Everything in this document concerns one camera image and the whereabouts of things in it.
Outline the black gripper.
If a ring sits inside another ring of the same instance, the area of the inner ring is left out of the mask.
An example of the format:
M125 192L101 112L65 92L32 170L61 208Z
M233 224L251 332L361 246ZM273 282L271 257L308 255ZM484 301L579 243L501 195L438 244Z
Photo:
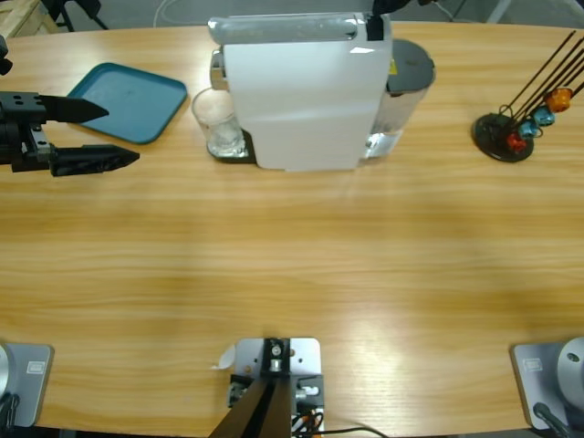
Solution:
M54 177L112 172L140 158L113 144L54 148L43 131L47 120L83 123L109 112L86 99L1 92L1 164L13 172L50 170Z

